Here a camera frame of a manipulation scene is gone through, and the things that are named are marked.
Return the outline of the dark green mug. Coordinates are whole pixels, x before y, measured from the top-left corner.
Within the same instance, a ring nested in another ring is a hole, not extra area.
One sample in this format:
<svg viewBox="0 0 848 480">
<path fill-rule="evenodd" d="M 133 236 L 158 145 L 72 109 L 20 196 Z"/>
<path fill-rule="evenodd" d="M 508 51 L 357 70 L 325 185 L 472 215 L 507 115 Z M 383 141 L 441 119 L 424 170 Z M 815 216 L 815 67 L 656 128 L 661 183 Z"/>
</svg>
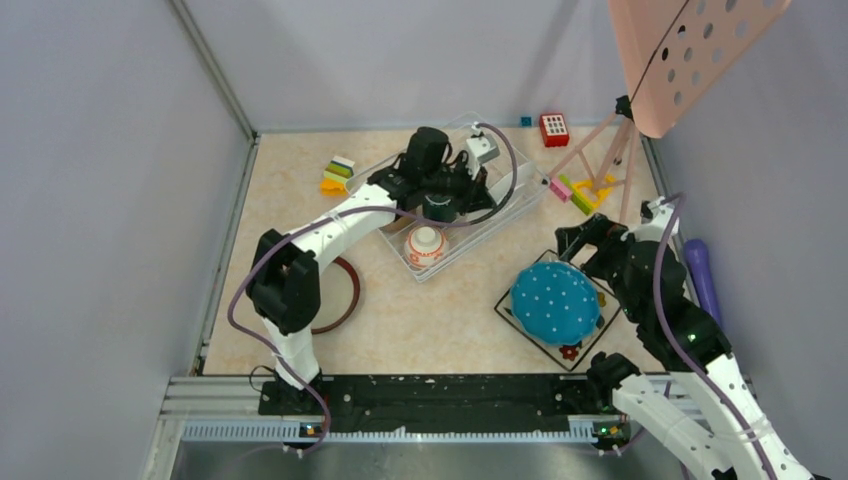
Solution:
<svg viewBox="0 0 848 480">
<path fill-rule="evenodd" d="M 453 223 L 458 217 L 455 199 L 450 195 L 426 195 L 422 213 L 426 219 L 441 223 Z"/>
</svg>

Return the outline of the orange patterned bowl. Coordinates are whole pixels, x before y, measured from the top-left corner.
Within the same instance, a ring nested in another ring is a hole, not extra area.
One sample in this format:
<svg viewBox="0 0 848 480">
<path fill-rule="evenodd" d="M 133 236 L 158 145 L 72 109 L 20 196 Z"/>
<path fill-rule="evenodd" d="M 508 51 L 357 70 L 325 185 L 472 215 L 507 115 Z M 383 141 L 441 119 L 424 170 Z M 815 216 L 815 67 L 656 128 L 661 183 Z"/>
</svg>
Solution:
<svg viewBox="0 0 848 480">
<path fill-rule="evenodd" d="M 440 261 L 449 250 L 446 233 L 437 227 L 416 226 L 406 236 L 404 257 L 415 269 L 427 269 Z"/>
</svg>

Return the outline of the white printed plate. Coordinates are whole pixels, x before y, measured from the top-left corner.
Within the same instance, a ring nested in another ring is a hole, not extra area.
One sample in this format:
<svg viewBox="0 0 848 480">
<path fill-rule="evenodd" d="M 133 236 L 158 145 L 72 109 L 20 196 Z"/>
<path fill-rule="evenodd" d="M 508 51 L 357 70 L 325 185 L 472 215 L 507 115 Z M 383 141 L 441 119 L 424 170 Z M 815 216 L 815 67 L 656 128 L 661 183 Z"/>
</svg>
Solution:
<svg viewBox="0 0 848 480">
<path fill-rule="evenodd" d="M 513 172 L 509 171 L 501 176 L 489 187 L 489 194 L 495 200 L 496 204 L 500 204 L 506 197 L 512 180 L 516 180 L 516 185 L 513 188 L 512 196 L 510 197 L 504 209 L 507 209 L 512 203 L 519 199 L 521 193 L 527 186 L 534 184 L 537 168 L 533 162 L 522 163 L 518 166 L 518 173 L 513 176 Z"/>
</svg>

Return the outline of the blue polka dot plate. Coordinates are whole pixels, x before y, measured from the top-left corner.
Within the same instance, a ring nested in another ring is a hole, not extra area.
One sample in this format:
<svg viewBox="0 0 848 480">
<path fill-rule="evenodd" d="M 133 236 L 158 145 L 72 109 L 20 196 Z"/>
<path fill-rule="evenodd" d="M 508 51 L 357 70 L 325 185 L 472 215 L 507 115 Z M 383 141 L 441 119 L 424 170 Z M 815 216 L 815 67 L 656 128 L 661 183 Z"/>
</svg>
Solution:
<svg viewBox="0 0 848 480">
<path fill-rule="evenodd" d="M 602 316 L 589 278 L 560 261 L 537 262 L 520 271 L 510 288 L 512 314 L 531 337 L 552 346 L 575 346 Z"/>
</svg>

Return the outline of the square floral plate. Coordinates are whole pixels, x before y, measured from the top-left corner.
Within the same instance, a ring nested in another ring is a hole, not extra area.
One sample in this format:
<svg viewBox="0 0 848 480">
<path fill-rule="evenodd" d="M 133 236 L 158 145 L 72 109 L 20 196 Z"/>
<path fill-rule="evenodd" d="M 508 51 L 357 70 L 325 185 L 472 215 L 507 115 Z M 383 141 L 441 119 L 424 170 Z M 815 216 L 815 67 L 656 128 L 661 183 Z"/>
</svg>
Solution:
<svg viewBox="0 0 848 480">
<path fill-rule="evenodd" d="M 544 251 L 532 264 L 547 261 L 568 263 L 585 274 L 583 269 L 575 266 L 573 263 L 560 260 L 557 253 L 553 250 Z M 578 367 L 588 362 L 592 348 L 602 339 L 607 331 L 611 329 L 611 326 L 616 322 L 616 319 L 621 313 L 621 307 L 618 301 L 614 298 L 613 293 L 608 288 L 607 284 L 592 277 L 587 277 L 597 291 L 602 316 L 598 320 L 594 332 L 575 346 L 547 345 L 524 332 L 518 320 L 512 314 L 510 288 L 515 280 L 496 303 L 494 310 L 502 320 L 516 330 L 525 340 L 529 341 L 532 345 L 539 349 L 546 357 L 551 359 L 555 365 L 567 372 L 574 372 Z"/>
</svg>

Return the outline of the red rimmed round plate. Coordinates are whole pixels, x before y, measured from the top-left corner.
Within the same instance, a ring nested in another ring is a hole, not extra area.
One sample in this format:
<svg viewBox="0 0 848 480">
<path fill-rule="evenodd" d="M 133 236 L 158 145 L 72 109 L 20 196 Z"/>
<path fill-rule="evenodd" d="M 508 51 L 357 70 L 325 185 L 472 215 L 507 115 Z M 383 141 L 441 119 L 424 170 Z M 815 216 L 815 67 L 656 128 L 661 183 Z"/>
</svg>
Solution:
<svg viewBox="0 0 848 480">
<path fill-rule="evenodd" d="M 345 258 L 337 257 L 320 278 L 321 303 L 311 322 L 311 333 L 320 335 L 340 327 L 356 311 L 362 285 L 358 271 Z"/>
</svg>

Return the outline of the brown speckled bowl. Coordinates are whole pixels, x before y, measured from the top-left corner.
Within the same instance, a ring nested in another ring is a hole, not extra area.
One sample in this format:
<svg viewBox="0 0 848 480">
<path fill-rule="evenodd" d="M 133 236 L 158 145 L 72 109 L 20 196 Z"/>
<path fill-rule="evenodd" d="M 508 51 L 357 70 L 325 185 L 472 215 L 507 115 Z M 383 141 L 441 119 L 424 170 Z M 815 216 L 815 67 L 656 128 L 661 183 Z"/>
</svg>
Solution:
<svg viewBox="0 0 848 480">
<path fill-rule="evenodd" d="M 393 233 L 397 231 L 401 231 L 406 228 L 408 225 L 415 222 L 414 216 L 397 216 L 394 221 L 386 226 L 380 228 L 382 232 L 385 233 Z"/>
</svg>

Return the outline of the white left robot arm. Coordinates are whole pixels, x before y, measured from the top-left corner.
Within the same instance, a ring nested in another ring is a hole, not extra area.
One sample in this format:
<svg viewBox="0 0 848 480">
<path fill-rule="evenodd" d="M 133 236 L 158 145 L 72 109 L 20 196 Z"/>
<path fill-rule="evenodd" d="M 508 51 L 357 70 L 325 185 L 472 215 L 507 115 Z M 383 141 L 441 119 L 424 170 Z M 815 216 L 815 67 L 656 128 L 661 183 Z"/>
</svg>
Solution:
<svg viewBox="0 0 848 480">
<path fill-rule="evenodd" d="M 487 221 L 508 203 L 487 187 L 485 163 L 500 146 L 494 127 L 478 123 L 460 150 L 442 130 L 420 127 L 406 149 L 372 172 L 336 209 L 313 223 L 260 237 L 244 291 L 266 323 L 283 401 L 297 413 L 319 404 L 320 372 L 311 323 L 321 304 L 320 277 L 348 247 L 402 217 L 424 225 L 466 227 Z"/>
</svg>

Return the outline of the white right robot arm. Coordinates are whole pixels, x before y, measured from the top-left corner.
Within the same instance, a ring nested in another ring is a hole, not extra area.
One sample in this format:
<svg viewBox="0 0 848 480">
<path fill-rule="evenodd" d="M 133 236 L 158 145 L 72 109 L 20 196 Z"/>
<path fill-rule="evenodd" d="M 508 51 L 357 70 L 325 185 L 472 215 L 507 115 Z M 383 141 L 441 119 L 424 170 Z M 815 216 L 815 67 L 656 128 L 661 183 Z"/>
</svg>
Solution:
<svg viewBox="0 0 848 480">
<path fill-rule="evenodd" d="M 669 246 L 684 202 L 684 193 L 644 202 L 635 228 L 596 213 L 556 229 L 555 238 L 562 260 L 595 247 L 584 273 L 608 284 L 645 350 L 704 420 L 655 392 L 621 353 L 593 358 L 587 400 L 600 412 L 616 410 L 635 421 L 694 479 L 813 479 L 760 407 L 718 323 L 684 293 L 687 269 Z"/>
</svg>

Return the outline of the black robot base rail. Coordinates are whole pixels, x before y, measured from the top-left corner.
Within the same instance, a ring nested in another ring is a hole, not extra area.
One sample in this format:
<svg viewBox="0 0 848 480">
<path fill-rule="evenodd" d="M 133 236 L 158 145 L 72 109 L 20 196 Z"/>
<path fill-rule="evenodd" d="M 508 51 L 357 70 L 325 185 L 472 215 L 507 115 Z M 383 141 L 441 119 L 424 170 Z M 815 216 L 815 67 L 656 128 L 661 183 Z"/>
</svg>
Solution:
<svg viewBox="0 0 848 480">
<path fill-rule="evenodd" d="M 622 428 L 624 414 L 604 407 L 581 375 L 326 375 L 311 392 L 282 381 L 263 384 L 262 416 L 331 417 L 338 434 L 571 433 Z"/>
</svg>

